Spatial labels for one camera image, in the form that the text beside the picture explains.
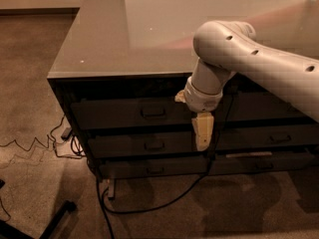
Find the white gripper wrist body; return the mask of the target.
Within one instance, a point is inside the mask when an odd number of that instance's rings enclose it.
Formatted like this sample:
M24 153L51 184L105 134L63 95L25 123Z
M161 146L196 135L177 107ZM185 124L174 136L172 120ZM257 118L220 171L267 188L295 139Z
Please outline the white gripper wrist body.
M205 113L214 111L223 97L223 93L205 94L195 88L188 78L183 91L185 103L194 113Z

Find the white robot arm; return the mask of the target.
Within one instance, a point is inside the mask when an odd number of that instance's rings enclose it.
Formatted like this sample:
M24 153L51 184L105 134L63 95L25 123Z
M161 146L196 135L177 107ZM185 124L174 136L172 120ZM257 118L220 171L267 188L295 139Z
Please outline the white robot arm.
M246 22L209 21L193 36L197 62L175 99L195 113L191 120L196 149L208 149L223 88L236 74L266 89L298 111L319 121L319 61L256 42Z

